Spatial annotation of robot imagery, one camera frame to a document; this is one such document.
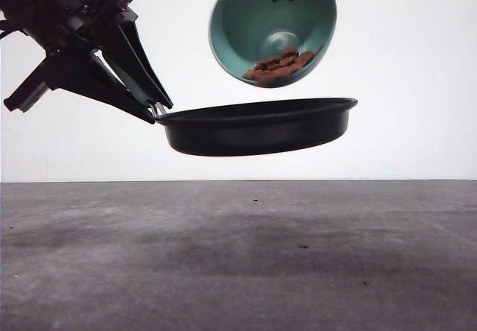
white backdrop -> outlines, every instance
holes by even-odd
[[[248,86],[215,62],[207,39],[215,1],[131,6],[174,110],[357,98],[342,138],[284,154],[193,157],[173,151],[159,125],[54,91],[26,114],[2,105],[2,181],[477,178],[477,0],[337,0],[325,58],[282,89]],[[21,34],[2,40],[2,98],[41,59]]]

teal bowl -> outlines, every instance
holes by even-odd
[[[336,24],[336,0],[218,0],[209,41],[219,64],[233,77],[287,48],[312,51],[315,58],[293,75],[266,87],[285,86],[310,73],[328,49]]]

pan rim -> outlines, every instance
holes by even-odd
[[[288,103],[325,103],[320,106],[310,106],[308,108],[297,108],[296,110],[278,112],[278,113],[263,113],[255,116],[247,115],[235,115],[235,116],[215,116],[215,117],[203,117],[201,113],[207,113],[217,110],[226,110],[234,107],[246,107],[251,105],[273,105],[273,104],[288,104]],[[193,110],[177,111],[175,113],[169,113],[156,118],[156,122],[166,126],[184,126],[192,125],[192,127],[198,127],[200,124],[216,125],[226,127],[230,125],[238,124],[272,124],[277,122],[306,119],[309,116],[316,115],[318,113],[329,113],[346,111],[352,109],[357,105],[358,101],[354,98],[300,98],[300,99],[288,99],[288,100],[273,100],[273,101],[257,101],[244,104],[229,104],[215,107],[202,107]]]

